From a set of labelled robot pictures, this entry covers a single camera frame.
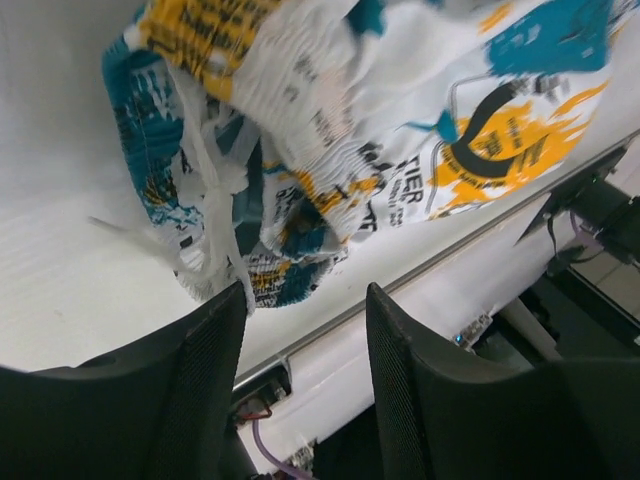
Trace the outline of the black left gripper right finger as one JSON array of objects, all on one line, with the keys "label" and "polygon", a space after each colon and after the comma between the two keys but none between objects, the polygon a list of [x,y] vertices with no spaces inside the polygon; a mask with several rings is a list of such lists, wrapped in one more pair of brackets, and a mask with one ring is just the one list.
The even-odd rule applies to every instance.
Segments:
[{"label": "black left gripper right finger", "polygon": [[638,477],[637,360],[518,371],[443,338],[376,284],[366,333],[386,478]]}]

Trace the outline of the printed white teal yellow shorts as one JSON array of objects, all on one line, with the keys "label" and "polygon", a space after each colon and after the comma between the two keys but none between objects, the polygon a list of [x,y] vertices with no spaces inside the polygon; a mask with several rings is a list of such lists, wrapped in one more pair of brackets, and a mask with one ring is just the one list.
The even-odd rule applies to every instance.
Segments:
[{"label": "printed white teal yellow shorts", "polygon": [[149,1],[102,74],[196,300],[306,299],[380,230],[478,209],[580,142],[635,1]]}]

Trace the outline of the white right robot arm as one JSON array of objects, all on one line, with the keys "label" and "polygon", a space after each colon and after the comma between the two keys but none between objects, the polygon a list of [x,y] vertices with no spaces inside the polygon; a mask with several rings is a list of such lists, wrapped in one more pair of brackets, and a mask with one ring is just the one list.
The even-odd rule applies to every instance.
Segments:
[{"label": "white right robot arm", "polygon": [[530,364],[562,359],[556,340],[519,298],[500,309],[496,317],[499,332]]}]

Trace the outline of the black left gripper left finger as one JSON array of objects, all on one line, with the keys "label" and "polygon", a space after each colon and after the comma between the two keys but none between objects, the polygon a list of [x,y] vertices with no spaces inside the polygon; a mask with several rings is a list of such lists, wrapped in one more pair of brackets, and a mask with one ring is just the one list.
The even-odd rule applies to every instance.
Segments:
[{"label": "black left gripper left finger", "polygon": [[234,284],[77,367],[1,371],[5,479],[216,479],[247,305]]}]

